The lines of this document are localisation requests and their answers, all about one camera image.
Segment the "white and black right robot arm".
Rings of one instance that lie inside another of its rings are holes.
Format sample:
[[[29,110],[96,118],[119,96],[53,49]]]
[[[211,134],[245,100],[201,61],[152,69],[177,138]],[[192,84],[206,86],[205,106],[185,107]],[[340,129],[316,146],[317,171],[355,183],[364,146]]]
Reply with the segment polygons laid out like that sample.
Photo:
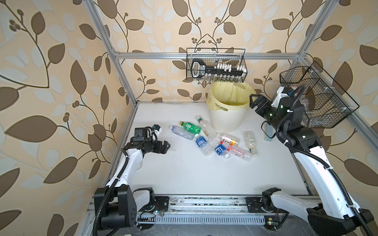
[[[348,193],[327,159],[318,136],[310,128],[296,124],[304,111],[299,95],[280,100],[278,108],[263,95],[250,95],[250,107],[273,125],[276,137],[300,162],[315,187],[321,202],[307,202],[273,187],[262,193],[261,208],[266,212],[282,209],[305,220],[319,236],[342,236],[362,227],[373,235],[368,224],[372,213],[363,209]]]

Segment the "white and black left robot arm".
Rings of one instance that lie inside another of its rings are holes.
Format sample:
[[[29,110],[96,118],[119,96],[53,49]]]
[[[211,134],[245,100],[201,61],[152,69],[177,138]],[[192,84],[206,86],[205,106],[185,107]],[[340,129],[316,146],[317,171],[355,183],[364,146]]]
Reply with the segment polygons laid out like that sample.
[[[152,141],[147,138],[131,138],[122,151],[122,160],[116,173],[105,187],[98,188],[94,194],[95,219],[92,235],[110,230],[109,236],[121,228],[132,227],[143,214],[156,217],[159,204],[151,187],[131,190],[131,180],[146,153],[166,154],[170,148],[168,141]]]

